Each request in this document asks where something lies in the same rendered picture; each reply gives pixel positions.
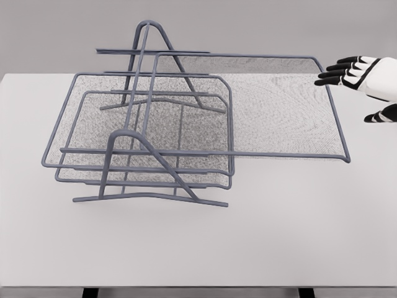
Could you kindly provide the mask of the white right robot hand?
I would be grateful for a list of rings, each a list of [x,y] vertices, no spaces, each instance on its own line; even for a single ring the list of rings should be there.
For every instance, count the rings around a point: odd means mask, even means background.
[[[365,116],[366,123],[397,123],[397,59],[350,56],[328,66],[316,86],[345,86],[390,105]]]

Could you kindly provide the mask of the large grey mesh folder tray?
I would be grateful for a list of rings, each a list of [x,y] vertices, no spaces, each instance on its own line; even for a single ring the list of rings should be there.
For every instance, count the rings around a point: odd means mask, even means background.
[[[140,128],[183,168],[226,169],[234,158],[350,161],[314,58],[165,53],[151,59],[138,90],[151,91]]]

